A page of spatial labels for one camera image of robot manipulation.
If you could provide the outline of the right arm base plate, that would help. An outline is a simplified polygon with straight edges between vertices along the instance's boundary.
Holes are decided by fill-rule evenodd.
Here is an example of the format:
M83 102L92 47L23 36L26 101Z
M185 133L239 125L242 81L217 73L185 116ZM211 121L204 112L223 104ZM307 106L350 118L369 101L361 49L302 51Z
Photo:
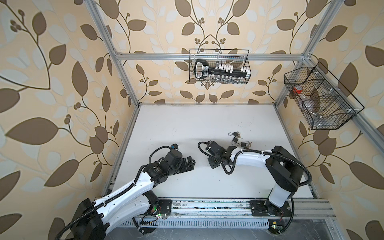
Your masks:
M253 217L290 217L292 207L285 201L282 207L277 207L267 200L249 201Z

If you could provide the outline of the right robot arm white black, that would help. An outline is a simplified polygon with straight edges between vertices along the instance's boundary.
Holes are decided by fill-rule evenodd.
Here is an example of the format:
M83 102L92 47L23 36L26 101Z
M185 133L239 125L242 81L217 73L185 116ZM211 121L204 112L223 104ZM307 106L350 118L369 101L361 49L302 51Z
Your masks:
M281 146L267 151L235 146L225 149L214 141L208 141L199 142L198 149L208 157L212 169L222 167L227 175L233 174L236 166L268 170L275 185L263 204L251 207L269 216L293 215L293 195L300 187L310 185L313 179L310 171Z

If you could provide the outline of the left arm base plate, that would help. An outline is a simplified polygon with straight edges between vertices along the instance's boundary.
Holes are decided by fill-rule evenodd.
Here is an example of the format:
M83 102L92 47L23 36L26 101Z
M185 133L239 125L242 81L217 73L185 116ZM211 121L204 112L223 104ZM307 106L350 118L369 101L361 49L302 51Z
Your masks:
M159 199L157 202L151 203L146 201L145 203L150 204L139 216L151 215L157 217L168 217L172 211L171 199Z

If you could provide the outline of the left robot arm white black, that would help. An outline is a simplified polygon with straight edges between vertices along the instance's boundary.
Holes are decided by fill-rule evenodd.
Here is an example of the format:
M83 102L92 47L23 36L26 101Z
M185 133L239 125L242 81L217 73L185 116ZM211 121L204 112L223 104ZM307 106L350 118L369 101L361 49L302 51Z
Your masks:
M170 176L194 170L196 164L192 157L183 157L177 144L165 148L168 149L166 156L142 165L132 181L95 201L82 201L72 221L57 233L55 239L61 239L70 231L74 240L103 240L126 220L155 214L159 199L153 188Z

